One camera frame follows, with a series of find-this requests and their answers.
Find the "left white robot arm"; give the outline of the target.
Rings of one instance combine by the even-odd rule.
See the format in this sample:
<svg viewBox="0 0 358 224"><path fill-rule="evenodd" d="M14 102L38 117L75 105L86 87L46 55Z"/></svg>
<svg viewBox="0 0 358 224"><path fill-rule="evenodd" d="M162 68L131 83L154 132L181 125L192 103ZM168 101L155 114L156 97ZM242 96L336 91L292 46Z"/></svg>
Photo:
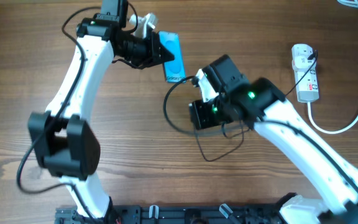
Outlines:
<svg viewBox="0 0 358 224"><path fill-rule="evenodd" d="M75 53L60 89L43 113L32 113L28 120L29 151L69 189L83 223L119 222L96 173L101 146L90 128L104 74L116 62L142 70L175 58L155 31L157 16L129 16L131 8L127 1L104 1L93 17L77 25L71 37Z"/></svg>

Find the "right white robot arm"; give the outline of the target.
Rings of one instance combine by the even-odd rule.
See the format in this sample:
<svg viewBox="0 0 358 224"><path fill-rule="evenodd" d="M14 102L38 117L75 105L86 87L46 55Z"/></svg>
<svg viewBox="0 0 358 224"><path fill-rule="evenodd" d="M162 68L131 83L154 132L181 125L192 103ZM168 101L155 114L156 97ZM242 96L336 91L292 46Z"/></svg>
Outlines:
<svg viewBox="0 0 358 224"><path fill-rule="evenodd" d="M286 223L358 223L358 169L302 119L270 80L248 81L227 55L191 80L201 99L190 106L198 130L234 121L255 131L303 173L318 199L288 196L278 212Z"/></svg>

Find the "blue Galaxy smartphone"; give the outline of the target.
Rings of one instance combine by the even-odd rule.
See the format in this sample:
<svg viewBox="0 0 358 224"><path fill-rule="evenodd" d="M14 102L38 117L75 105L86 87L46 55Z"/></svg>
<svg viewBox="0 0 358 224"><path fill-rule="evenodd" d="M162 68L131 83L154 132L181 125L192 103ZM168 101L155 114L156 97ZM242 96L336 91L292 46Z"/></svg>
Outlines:
<svg viewBox="0 0 358 224"><path fill-rule="evenodd" d="M177 83L186 77L179 35L167 31L158 34L161 44L173 55L173 60L163 63L166 82Z"/></svg>

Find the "white power strip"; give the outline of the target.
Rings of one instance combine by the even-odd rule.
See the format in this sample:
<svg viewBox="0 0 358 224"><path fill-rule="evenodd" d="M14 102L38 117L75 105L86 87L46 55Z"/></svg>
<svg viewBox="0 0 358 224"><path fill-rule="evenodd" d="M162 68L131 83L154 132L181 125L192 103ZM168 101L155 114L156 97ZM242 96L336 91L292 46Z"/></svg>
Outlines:
<svg viewBox="0 0 358 224"><path fill-rule="evenodd" d="M299 55L308 56L308 59L315 59L315 65L306 72L295 72L295 90L297 100L300 103L311 103L319 99L319 87L316 76L317 51L307 44L295 44L291 48L292 59Z"/></svg>

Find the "white charger plug adapter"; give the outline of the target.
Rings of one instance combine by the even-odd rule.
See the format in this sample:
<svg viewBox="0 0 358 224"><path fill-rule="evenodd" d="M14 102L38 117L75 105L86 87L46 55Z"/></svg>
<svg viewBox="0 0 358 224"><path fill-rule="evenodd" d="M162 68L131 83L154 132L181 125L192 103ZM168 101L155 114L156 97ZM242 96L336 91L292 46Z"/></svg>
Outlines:
<svg viewBox="0 0 358 224"><path fill-rule="evenodd" d="M315 65L315 59L308 59L308 56L299 55L293 58L292 68L295 72L306 72Z"/></svg>

